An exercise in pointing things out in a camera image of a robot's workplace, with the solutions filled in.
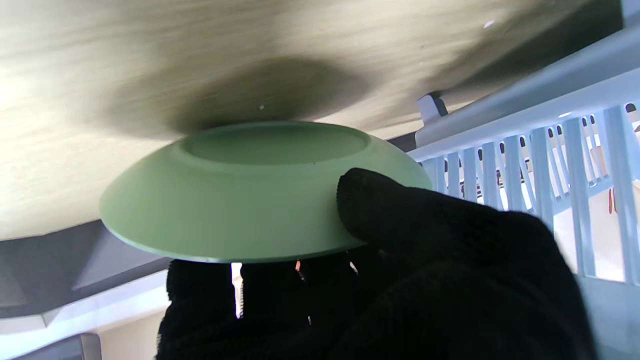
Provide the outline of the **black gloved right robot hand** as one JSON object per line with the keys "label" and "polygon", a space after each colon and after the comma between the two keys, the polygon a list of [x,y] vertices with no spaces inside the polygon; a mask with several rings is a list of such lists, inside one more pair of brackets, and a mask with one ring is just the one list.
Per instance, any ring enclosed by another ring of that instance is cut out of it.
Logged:
{"label": "black gloved right robot hand", "polygon": [[172,260],[157,360],[597,360],[553,233],[352,168],[337,209],[365,244],[300,262]]}

